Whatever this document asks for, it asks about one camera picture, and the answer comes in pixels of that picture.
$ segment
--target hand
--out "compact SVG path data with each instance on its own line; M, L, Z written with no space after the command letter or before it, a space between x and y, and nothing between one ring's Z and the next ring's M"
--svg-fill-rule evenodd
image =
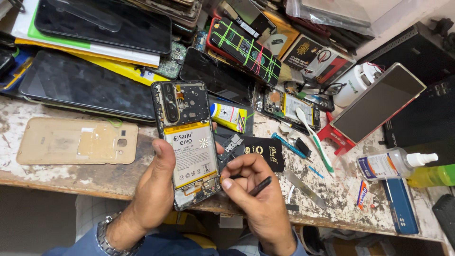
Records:
M242 177L229 179L231 175ZM297 244L291 230L280 183L259 154L245 154L229 162L221 172L223 190L245 211L251 232L259 239L264 252L289 256ZM272 182L256 197L248 194L255 186L272 176Z
M154 139L155 157L142 175L131 204L110 224L106 238L119 251L133 247L151 229L158 227L174 202L172 173L175 154L172 146L163 139ZM216 143L217 153L224 149Z

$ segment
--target phone battery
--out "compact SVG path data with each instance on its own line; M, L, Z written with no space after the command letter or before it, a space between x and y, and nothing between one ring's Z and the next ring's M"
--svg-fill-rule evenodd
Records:
M165 139L174 148L175 189L217 172L217 159L209 123L190 123L164 128Z
M311 103L301 101L296 97L285 93L283 95L283 105L285 117L300 121L295 110L301 108L305 113L308 125L314 126L314 109Z

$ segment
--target right hand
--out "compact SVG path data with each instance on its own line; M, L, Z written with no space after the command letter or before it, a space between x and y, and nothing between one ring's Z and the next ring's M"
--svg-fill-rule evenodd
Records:
M242 177L229 179L231 175ZM280 183L259 154L245 154L229 162L221 172L223 190L245 211L251 232L259 239L265 253L289 256L296 250L288 211ZM255 186L272 176L272 182L256 197L248 194Z

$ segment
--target glue tube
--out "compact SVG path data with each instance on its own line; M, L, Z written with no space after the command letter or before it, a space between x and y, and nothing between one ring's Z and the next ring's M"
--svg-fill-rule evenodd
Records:
M247 110L214 103L210 106L212 119L236 132L245 133Z

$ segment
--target green liquid bottle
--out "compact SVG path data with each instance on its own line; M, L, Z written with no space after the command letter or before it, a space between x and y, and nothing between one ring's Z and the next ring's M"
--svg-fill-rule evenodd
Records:
M455 185L455 164L419 167L407 178L408 185L415 188Z

